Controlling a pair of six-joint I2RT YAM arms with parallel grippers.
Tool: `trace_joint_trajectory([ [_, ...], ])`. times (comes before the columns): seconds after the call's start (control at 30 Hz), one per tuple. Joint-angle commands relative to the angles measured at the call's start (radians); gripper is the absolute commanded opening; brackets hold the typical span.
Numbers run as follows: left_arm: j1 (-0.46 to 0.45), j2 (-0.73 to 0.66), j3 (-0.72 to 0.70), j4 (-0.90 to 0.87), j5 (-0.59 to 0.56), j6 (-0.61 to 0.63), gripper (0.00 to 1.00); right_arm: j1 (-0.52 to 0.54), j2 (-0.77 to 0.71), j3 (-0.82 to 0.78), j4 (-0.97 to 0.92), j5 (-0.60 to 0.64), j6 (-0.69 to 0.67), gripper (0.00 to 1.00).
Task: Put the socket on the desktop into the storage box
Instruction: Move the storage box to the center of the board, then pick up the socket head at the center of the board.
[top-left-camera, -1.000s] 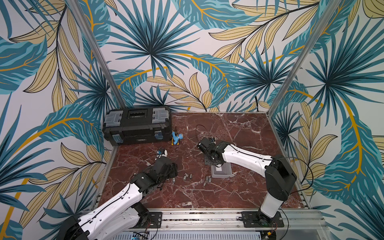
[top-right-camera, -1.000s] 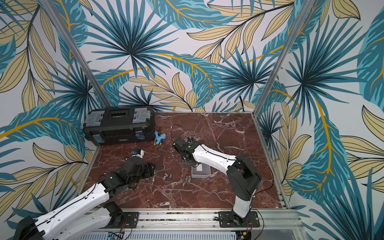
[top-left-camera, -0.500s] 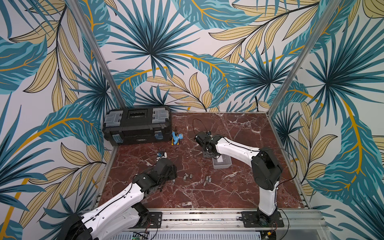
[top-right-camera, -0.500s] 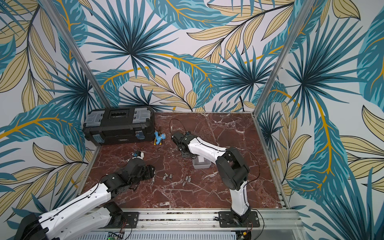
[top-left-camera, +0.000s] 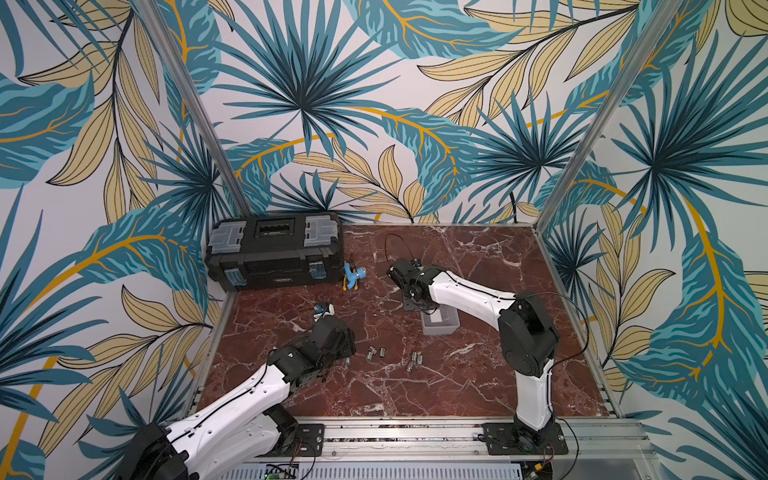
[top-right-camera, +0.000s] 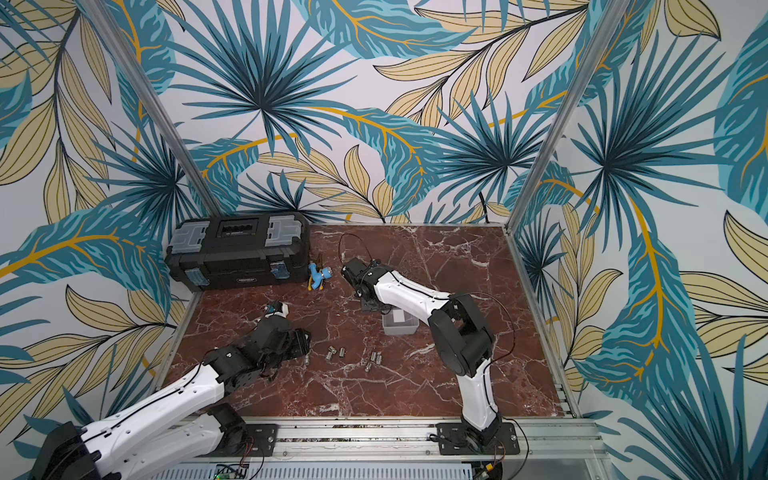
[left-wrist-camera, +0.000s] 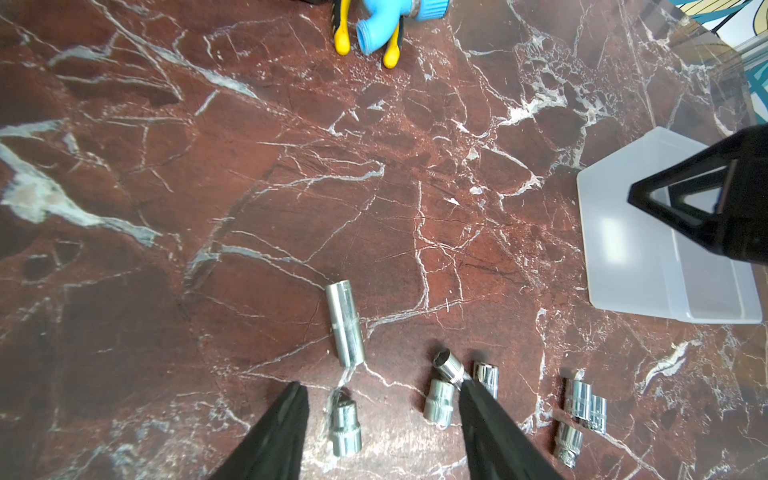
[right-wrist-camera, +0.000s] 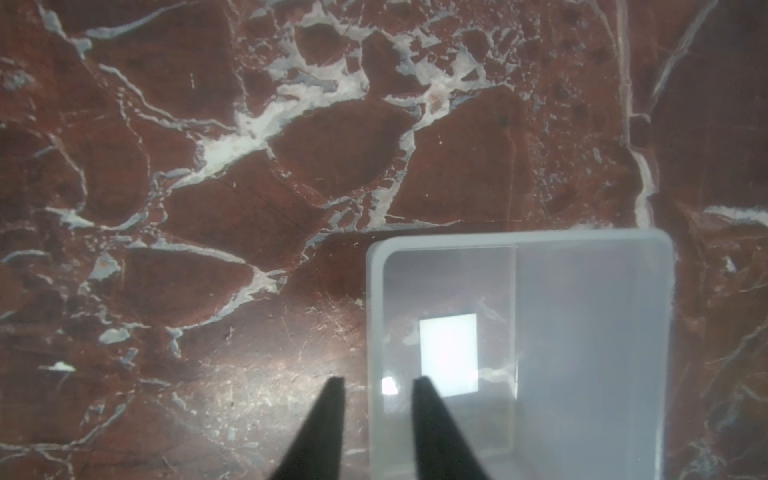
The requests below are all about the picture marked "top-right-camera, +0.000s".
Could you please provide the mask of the grey plastic storage box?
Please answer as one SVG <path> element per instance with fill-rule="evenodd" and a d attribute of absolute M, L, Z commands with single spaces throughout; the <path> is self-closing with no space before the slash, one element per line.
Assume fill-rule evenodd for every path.
<path fill-rule="evenodd" d="M 382 315 L 382 328 L 385 335 L 403 336 L 414 334 L 420 325 L 420 320 L 408 312 L 393 308 Z"/>

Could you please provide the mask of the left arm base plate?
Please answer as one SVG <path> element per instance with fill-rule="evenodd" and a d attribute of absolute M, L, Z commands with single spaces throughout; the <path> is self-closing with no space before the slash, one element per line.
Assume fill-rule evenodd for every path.
<path fill-rule="evenodd" d="M 279 426 L 274 423 L 246 423 L 225 433 L 219 445 L 205 457 L 271 457 Z"/>

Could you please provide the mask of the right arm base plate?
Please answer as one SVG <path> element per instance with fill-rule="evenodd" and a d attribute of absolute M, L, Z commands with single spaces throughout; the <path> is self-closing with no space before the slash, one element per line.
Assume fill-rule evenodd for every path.
<path fill-rule="evenodd" d="M 468 455 L 517 455 L 521 452 L 517 432 L 511 423 L 501 423 L 498 428 L 484 435 L 462 422 L 438 423 L 436 432 L 429 440 L 438 445 L 444 456 Z"/>

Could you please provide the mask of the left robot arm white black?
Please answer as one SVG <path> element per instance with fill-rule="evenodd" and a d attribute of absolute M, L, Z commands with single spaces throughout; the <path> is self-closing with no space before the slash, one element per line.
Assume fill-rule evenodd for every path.
<path fill-rule="evenodd" d="M 246 458 L 257 436 L 225 403 L 236 390 L 273 380 L 282 364 L 306 356 L 311 334 L 283 315 L 209 350 L 179 380 L 124 410 L 77 427 L 51 430 L 30 479 L 147 479 L 185 460 L 216 453 Z"/>

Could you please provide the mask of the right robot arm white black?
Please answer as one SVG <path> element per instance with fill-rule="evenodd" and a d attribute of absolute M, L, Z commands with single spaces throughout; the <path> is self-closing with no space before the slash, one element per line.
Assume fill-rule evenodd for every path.
<path fill-rule="evenodd" d="M 490 376 L 496 337 L 472 296 L 431 289 L 376 260 L 353 258 L 342 274 L 363 309 L 400 310 L 429 326 L 440 359 L 457 377 L 464 443 L 490 446 L 502 425 Z"/>

